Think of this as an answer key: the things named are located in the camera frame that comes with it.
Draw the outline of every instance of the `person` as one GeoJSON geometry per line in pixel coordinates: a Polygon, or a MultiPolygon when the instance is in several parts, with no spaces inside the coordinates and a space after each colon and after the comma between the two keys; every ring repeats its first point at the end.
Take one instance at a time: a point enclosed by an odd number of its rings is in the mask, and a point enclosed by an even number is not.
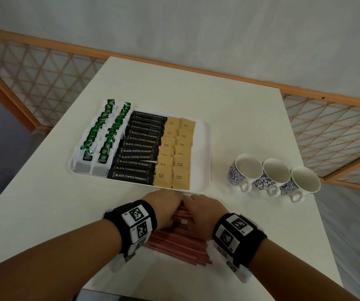
{"type": "MultiPolygon", "coordinates": [[[[156,229],[171,226],[183,201],[194,222],[188,229],[211,240],[214,227],[228,210],[204,195],[180,196],[161,189],[142,200],[153,208],[156,229]]],[[[0,263],[0,300],[70,300],[121,249],[113,222],[102,219],[62,234],[0,263]]],[[[249,269],[277,301],[357,300],[344,288],[265,238],[249,269]]]]}

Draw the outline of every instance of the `white table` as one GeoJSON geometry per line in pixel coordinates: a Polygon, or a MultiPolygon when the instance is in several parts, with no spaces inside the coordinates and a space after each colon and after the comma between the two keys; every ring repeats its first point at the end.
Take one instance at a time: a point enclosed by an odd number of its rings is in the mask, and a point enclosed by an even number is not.
{"type": "MultiPolygon", "coordinates": [[[[206,195],[249,216],[274,242],[341,284],[313,196],[292,204],[257,190],[242,194],[227,181],[230,164],[245,152],[303,165],[278,89],[112,57],[0,195],[0,262],[155,190],[69,172],[73,148],[102,98],[208,122],[206,195]]],[[[208,252],[213,265],[195,267],[141,248],[119,273],[104,267],[84,288],[149,300],[271,299],[255,278],[240,283],[211,245],[208,252]]]]}

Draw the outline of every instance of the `mug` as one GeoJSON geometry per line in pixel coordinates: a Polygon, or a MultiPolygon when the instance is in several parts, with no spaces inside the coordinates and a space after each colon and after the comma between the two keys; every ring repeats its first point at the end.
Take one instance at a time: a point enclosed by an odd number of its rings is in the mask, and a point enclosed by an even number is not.
{"type": "Polygon", "coordinates": [[[262,164],[263,174],[254,182],[254,186],[273,197],[280,195],[280,186],[290,180],[290,170],[275,158],[268,158],[262,164]]]}
{"type": "Polygon", "coordinates": [[[305,196],[318,192],[321,189],[321,181],[310,169],[302,166],[294,167],[291,171],[291,179],[280,187],[281,194],[290,197],[293,203],[305,200],[305,196]]]}
{"type": "Polygon", "coordinates": [[[251,154],[241,154],[237,156],[230,166],[227,178],[233,186],[240,186],[242,192],[250,192],[252,183],[263,172],[261,162],[251,154]]]}

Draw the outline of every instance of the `pile of red sticks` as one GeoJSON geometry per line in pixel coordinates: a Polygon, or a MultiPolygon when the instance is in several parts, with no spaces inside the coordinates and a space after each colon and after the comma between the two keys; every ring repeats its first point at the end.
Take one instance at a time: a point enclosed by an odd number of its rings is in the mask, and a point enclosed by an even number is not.
{"type": "Polygon", "coordinates": [[[206,252],[206,241],[189,232],[186,225],[177,223],[182,220],[192,221],[188,210],[180,206],[173,214],[173,219],[176,223],[172,227],[155,231],[144,246],[193,265],[212,264],[206,252]]]}

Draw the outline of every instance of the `blue floral pattern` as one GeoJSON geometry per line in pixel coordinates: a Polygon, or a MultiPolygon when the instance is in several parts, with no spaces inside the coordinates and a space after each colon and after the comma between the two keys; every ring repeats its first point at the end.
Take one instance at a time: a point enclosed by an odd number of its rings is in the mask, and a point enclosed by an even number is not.
{"type": "Polygon", "coordinates": [[[280,186],[280,194],[287,195],[294,191],[297,191],[298,189],[299,189],[298,186],[293,182],[292,179],[290,179],[287,183],[280,186]]]}
{"type": "Polygon", "coordinates": [[[254,186],[257,187],[259,190],[265,190],[269,187],[276,184],[276,182],[272,181],[265,172],[263,172],[262,176],[258,178],[255,182],[253,182],[254,186]]]}
{"type": "Polygon", "coordinates": [[[245,180],[245,176],[243,176],[236,167],[236,162],[233,162],[230,169],[229,169],[229,173],[227,174],[227,178],[229,180],[229,182],[233,185],[233,186],[237,186],[239,185],[243,180],[245,180]]]}

